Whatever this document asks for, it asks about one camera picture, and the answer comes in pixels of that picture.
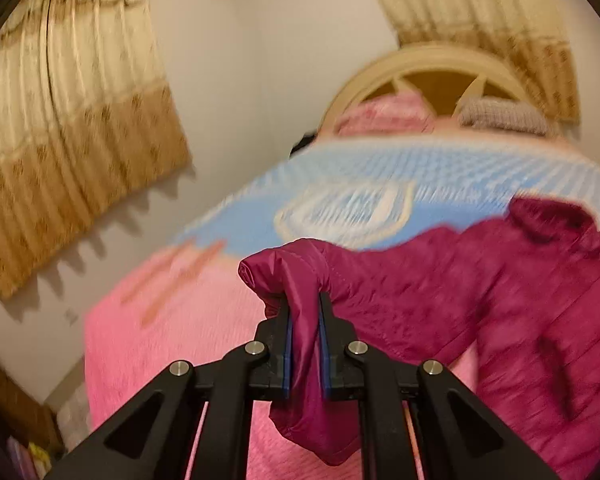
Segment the blue gripper pad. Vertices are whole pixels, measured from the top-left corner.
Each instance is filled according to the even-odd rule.
[[[322,386],[322,396],[329,399],[331,395],[331,359],[329,356],[329,346],[327,345],[327,332],[324,327],[324,317],[320,309],[318,336],[320,337],[320,385]]]
[[[289,398],[291,391],[291,349],[292,349],[292,338],[293,331],[291,328],[291,316],[286,320],[286,342],[285,342],[285,356],[284,356],[284,376],[282,379],[282,391],[285,394],[285,399]]]

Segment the blue blanket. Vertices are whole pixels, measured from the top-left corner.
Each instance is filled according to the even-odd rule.
[[[433,136],[318,143],[229,197],[177,238],[248,256],[296,238],[383,248],[438,224],[502,214],[518,193],[581,202],[600,225],[600,168],[549,142]]]

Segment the beige curtain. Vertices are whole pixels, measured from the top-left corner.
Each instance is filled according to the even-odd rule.
[[[0,298],[189,160],[147,0],[22,0],[0,31]]]
[[[571,49],[554,0],[380,0],[400,44],[448,41],[499,56],[550,118],[579,122]]]

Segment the metal bolt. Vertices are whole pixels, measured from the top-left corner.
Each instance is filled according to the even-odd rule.
[[[445,367],[443,367],[443,365],[441,363],[439,363],[438,361],[436,361],[434,359],[425,361],[424,364],[422,365],[422,368],[424,368],[424,371],[426,371],[426,373],[429,375],[441,374],[442,370],[445,369]]]
[[[249,341],[245,346],[244,350],[247,354],[258,355],[264,352],[265,346],[264,343],[260,341]]]
[[[189,363],[187,363],[186,361],[173,362],[169,367],[169,371],[172,375],[180,377],[181,375],[184,375],[189,371]]]
[[[369,350],[369,346],[363,341],[352,341],[347,348],[355,355],[366,354],[366,351]]]

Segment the white wall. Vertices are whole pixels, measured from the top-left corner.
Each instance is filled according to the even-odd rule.
[[[576,64],[582,121],[576,145],[600,164],[600,17],[586,0],[557,0]]]
[[[319,126],[340,87],[397,48],[377,0],[240,0],[262,44],[258,66],[279,156]]]
[[[83,354],[81,315],[181,227],[276,161],[253,35],[236,1],[150,1],[197,175],[183,172],[124,201],[0,304],[0,362],[37,400]]]

